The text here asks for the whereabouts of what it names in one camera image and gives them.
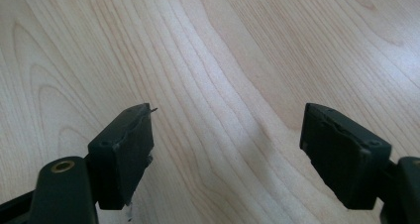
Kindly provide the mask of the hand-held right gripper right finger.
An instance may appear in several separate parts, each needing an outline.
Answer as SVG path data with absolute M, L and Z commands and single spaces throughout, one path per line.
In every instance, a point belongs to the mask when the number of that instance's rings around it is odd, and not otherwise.
M 299 147 L 351 210 L 383 202 L 381 224 L 420 224 L 420 158 L 390 159 L 391 145 L 346 115 L 305 105 Z

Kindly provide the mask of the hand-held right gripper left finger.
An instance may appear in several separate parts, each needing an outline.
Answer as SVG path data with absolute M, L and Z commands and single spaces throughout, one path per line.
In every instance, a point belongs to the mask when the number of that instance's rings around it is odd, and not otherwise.
M 86 157 L 45 165 L 28 224 L 98 224 L 98 209 L 121 210 L 130 204 L 153 160 L 153 112 L 148 103 L 130 107 L 88 144 Z

